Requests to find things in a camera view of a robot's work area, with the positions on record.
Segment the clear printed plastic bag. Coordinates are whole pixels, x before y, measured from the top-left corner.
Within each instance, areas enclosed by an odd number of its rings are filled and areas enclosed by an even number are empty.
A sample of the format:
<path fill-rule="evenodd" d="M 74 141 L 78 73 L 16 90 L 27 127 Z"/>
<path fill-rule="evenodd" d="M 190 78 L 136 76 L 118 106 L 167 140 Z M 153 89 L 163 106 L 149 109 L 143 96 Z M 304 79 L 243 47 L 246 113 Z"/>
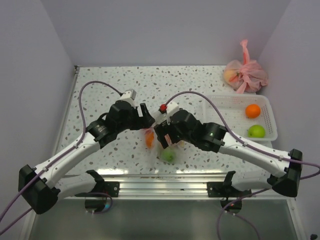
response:
<path fill-rule="evenodd" d="M 183 150 L 183 148 L 185 147 L 185 142 L 183 140 L 180 140 L 178 143 L 172 143 L 171 142 L 171 139 L 169 138 L 168 135 L 165 136 L 165 139 L 168 143 L 168 147 L 167 148 L 170 148 L 170 149 L 173 149 L 175 151 L 175 154 L 176 154 L 176 158 L 175 158 L 175 161 L 173 163 L 168 163 L 166 161 L 163 161 L 161 158 L 160 158 L 160 155 L 161 155 L 161 152 L 162 150 L 166 149 L 166 148 L 163 148 L 162 144 L 159 142 L 159 140 L 157 139 L 157 135 L 156 135 L 156 132 L 154 130 L 153 127 L 150 127 L 150 128 L 144 128 L 141 130 L 141 133 L 144 137 L 144 143 L 145 143 L 145 135 L 147 133 L 153 133 L 154 134 L 154 141 L 153 141 L 153 147 L 152 148 L 147 148 L 149 149 L 149 151 L 151 152 L 151 155 L 153 157 L 156 157 L 157 159 L 159 159 L 160 161 L 164 162 L 164 163 L 167 163 L 167 164 L 175 164 L 178 162 L 179 160 L 179 157 L 180 157 L 180 153 L 181 151 Z"/>

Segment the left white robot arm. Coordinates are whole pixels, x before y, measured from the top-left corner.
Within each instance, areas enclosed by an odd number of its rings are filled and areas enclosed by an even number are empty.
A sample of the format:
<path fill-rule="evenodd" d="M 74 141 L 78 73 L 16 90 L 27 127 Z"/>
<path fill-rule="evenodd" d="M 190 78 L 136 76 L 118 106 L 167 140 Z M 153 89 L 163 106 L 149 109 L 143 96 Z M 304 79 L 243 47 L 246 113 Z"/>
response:
<path fill-rule="evenodd" d="M 95 170 L 72 177 L 68 183 L 60 180 L 82 160 L 116 140 L 118 134 L 126 130 L 150 128 L 155 119 L 144 103 L 140 104 L 140 109 L 141 115 L 137 107 L 118 100 L 64 150 L 35 167 L 22 167 L 19 170 L 18 190 L 31 209 L 40 215 L 50 210 L 58 200 L 67 197 L 110 197 L 108 184 Z"/>

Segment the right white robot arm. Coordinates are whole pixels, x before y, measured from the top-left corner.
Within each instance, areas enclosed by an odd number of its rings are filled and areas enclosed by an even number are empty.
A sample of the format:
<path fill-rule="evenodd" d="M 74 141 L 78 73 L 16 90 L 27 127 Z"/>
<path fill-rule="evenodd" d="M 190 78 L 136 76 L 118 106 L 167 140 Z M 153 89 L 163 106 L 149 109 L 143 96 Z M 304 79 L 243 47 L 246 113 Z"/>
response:
<path fill-rule="evenodd" d="M 260 167 L 258 171 L 243 173 L 229 171 L 225 179 L 213 187 L 220 196 L 239 196 L 253 189 L 272 189 L 292 198 L 298 195 L 301 151 L 286 152 L 260 145 L 220 124 L 202 123 L 184 109 L 173 114 L 157 112 L 154 119 L 154 131 L 164 149 L 169 143 L 185 141 L 202 151 L 233 156 Z"/>

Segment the orange in clear bag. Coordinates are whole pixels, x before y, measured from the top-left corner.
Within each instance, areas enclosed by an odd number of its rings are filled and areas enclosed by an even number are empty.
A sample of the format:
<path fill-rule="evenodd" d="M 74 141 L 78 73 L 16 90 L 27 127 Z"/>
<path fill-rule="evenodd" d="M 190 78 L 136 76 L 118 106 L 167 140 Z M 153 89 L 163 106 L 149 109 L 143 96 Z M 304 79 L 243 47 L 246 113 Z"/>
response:
<path fill-rule="evenodd" d="M 145 144 L 149 149 L 151 149 L 154 145 L 154 138 L 153 132 L 149 132 L 145 135 Z"/>

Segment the green apple in clear bag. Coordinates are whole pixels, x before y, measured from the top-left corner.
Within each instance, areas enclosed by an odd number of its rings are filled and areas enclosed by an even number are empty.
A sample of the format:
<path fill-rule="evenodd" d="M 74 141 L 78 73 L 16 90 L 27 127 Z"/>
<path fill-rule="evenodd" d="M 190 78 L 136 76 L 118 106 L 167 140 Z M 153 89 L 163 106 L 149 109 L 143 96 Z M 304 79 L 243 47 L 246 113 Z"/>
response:
<path fill-rule="evenodd" d="M 163 149 L 160 158 L 167 163 L 173 163 L 176 159 L 176 152 L 171 148 Z"/>

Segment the peach in pink bag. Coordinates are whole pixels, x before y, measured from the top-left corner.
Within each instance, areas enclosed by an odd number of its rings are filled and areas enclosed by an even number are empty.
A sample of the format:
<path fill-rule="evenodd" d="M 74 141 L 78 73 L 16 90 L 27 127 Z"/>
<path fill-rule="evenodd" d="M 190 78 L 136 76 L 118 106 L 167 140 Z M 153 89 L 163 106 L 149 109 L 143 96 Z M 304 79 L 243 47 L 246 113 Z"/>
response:
<path fill-rule="evenodd" d="M 238 80 L 238 73 L 234 69 L 226 69 L 223 72 L 223 78 L 227 83 L 233 83 Z"/>

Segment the pink plastic bag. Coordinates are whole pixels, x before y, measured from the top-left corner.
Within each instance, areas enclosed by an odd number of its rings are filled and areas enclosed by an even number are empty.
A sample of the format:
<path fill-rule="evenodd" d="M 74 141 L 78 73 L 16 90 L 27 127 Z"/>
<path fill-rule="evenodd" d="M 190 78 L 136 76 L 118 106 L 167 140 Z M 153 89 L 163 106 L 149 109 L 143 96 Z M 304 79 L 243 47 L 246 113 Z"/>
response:
<path fill-rule="evenodd" d="M 242 61 L 232 60 L 224 70 L 233 69 L 238 73 L 238 79 L 234 82 L 226 82 L 237 94 L 256 93 L 269 83 L 267 72 L 254 59 L 251 59 L 247 45 L 248 40 L 240 42 L 242 47 Z"/>

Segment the white plastic basket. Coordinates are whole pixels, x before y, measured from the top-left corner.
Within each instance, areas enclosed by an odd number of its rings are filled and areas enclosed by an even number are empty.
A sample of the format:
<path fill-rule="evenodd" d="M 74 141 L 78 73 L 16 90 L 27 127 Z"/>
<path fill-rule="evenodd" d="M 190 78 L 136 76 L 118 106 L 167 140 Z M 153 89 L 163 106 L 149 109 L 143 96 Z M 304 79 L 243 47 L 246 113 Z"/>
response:
<path fill-rule="evenodd" d="M 269 100 L 263 95 L 255 94 L 212 94 L 208 99 L 217 107 L 227 125 L 233 132 L 254 142 L 272 142 L 278 138 L 277 125 Z M 260 115 L 248 118 L 247 106 L 256 104 Z M 264 137 L 250 137 L 248 130 L 253 125 L 260 125 L 265 130 Z"/>

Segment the orange in basket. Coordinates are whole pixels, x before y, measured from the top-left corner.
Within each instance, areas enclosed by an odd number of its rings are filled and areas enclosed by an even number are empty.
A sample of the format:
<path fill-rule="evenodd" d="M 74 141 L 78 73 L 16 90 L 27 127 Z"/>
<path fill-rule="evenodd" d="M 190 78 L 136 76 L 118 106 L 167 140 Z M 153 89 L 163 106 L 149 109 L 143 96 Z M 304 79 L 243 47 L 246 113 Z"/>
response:
<path fill-rule="evenodd" d="M 261 114 L 261 108 L 257 104 L 250 104 L 245 108 L 245 115 L 249 119 L 255 119 Z"/>

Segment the green apple in basket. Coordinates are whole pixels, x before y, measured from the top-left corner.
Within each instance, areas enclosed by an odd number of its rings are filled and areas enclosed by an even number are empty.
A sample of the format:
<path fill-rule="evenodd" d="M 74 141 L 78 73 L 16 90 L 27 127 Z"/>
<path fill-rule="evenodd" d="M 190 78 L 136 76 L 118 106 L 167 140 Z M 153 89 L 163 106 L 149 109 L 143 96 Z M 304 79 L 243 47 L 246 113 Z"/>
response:
<path fill-rule="evenodd" d="M 266 132 L 264 127 L 258 124 L 252 125 L 247 131 L 247 136 L 249 138 L 264 138 L 265 135 Z"/>

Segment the aluminium mounting rail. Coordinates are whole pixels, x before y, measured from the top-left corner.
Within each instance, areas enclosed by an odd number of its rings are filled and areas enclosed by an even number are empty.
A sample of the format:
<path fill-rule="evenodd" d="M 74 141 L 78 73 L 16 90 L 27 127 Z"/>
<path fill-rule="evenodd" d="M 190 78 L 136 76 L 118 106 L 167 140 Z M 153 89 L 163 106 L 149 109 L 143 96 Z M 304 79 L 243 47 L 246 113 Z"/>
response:
<path fill-rule="evenodd" d="M 254 171 L 255 175 L 248 173 L 243 176 L 240 182 L 246 190 L 257 190 L 267 187 L 267 173 Z M 226 173 L 174 173 L 174 174 L 116 174 L 107 175 L 98 172 L 98 177 L 104 182 L 119 182 L 119 200 L 225 200 L 222 197 L 208 197 L 207 182 L 223 182 Z M 64 176 L 55 187 L 61 192 L 59 199 L 75 197 L 80 193 L 89 193 L 98 180 L 94 180 L 89 173 L 80 175 Z"/>

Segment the right black base bracket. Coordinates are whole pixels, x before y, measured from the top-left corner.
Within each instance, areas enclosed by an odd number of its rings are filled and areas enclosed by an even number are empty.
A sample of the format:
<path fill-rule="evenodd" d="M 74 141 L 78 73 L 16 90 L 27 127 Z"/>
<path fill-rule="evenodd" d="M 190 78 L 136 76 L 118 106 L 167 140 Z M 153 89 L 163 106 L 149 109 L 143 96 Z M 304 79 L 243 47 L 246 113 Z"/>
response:
<path fill-rule="evenodd" d="M 209 198 L 239 198 L 250 195 L 251 190 L 239 191 L 232 186 L 224 186 L 223 182 L 207 182 L 207 195 Z"/>

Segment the black base bracket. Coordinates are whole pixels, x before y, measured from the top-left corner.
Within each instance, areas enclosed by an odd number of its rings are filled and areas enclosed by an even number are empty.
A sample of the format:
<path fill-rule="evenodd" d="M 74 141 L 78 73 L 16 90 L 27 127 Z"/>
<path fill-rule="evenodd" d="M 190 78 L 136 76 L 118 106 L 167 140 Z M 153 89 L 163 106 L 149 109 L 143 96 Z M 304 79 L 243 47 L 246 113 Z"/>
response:
<path fill-rule="evenodd" d="M 209 198 L 239 198 L 250 195 L 251 190 L 239 191 L 232 186 L 224 186 L 223 182 L 207 182 L 207 195 Z"/>
<path fill-rule="evenodd" d="M 76 197 L 105 197 L 106 195 L 117 198 L 119 196 L 120 183 L 117 181 L 107 181 L 97 183 L 93 190 L 88 193 L 76 194 Z"/>

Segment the left black base bracket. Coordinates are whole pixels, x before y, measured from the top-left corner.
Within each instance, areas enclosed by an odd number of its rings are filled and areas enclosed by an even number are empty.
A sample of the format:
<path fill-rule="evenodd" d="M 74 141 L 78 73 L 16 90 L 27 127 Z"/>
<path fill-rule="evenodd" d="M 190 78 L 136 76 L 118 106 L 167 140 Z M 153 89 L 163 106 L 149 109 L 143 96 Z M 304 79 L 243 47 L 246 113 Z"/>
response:
<path fill-rule="evenodd" d="M 105 197 L 106 195 L 117 198 L 119 196 L 120 183 L 117 181 L 107 181 L 97 183 L 93 190 L 88 193 L 76 194 L 76 197 Z"/>

